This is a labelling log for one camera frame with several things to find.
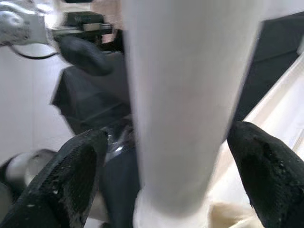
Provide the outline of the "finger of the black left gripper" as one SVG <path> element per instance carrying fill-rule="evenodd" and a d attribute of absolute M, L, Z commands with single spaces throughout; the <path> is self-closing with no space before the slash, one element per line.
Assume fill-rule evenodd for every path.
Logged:
<path fill-rule="evenodd" d="M 77 37 L 63 37 L 58 43 L 61 56 L 92 76 L 106 76 L 113 71 L 106 55 L 98 47 Z"/>
<path fill-rule="evenodd" d="M 123 38 L 123 31 L 121 29 L 118 29 L 116 31 L 116 35 L 113 40 L 113 43 L 116 51 L 124 52 L 124 38 Z"/>

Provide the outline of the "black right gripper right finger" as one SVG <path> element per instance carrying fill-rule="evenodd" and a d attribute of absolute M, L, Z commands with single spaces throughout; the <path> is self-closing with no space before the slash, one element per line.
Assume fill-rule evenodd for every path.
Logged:
<path fill-rule="evenodd" d="M 265 228 L 304 226 L 304 162 L 283 141 L 249 122 L 232 124 L 227 143 L 250 205 Z"/>

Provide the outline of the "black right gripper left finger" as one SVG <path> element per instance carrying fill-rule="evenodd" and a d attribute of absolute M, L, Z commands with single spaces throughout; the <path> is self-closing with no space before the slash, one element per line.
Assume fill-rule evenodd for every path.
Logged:
<path fill-rule="evenodd" d="M 82 228 L 98 189 L 107 137 L 91 129 L 68 140 L 26 187 L 2 228 Z"/>

